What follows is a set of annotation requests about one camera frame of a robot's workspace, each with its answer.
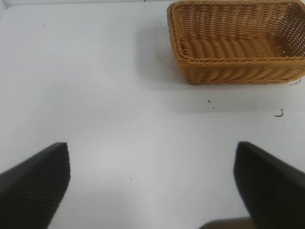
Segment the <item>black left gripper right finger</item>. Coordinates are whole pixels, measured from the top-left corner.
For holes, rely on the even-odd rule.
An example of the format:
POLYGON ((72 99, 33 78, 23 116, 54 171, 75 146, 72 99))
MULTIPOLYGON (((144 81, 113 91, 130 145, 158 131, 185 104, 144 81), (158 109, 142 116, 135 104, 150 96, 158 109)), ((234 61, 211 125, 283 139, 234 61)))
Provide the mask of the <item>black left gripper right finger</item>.
POLYGON ((239 142, 234 179, 258 229, 305 227, 305 174, 250 142, 239 142))

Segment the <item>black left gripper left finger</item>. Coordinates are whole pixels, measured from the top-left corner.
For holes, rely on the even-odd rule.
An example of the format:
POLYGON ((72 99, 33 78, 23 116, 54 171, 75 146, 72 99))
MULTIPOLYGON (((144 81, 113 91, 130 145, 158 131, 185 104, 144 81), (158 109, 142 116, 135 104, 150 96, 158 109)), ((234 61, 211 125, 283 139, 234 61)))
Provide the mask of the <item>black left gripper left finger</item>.
POLYGON ((0 175, 0 227, 46 229, 71 178, 67 143, 54 143, 0 175))

